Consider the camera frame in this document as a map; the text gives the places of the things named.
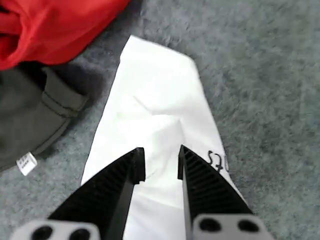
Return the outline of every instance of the clothing label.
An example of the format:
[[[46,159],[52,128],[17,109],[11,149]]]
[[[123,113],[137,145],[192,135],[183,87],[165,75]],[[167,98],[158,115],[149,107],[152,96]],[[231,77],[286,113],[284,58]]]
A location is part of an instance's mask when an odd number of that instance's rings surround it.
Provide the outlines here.
[[[27,176],[38,164],[36,158],[32,155],[31,152],[28,152],[26,155],[21,157],[16,161],[19,170],[24,176]]]

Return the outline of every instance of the grey carpet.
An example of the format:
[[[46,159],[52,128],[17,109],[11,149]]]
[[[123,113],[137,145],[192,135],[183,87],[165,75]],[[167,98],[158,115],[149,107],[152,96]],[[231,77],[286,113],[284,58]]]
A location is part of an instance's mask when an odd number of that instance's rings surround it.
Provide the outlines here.
[[[91,105],[27,177],[0,176],[0,239],[48,216],[80,185],[130,34],[192,57],[231,177],[277,239],[320,236],[320,1],[132,0],[79,57],[57,70]]]

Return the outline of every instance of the dark green fabric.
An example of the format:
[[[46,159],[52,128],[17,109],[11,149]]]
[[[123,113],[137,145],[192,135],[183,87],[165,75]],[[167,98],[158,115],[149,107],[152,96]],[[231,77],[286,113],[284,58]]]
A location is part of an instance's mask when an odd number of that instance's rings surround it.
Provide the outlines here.
[[[50,68],[0,72],[0,172],[28,152],[38,154],[77,117],[87,98]]]

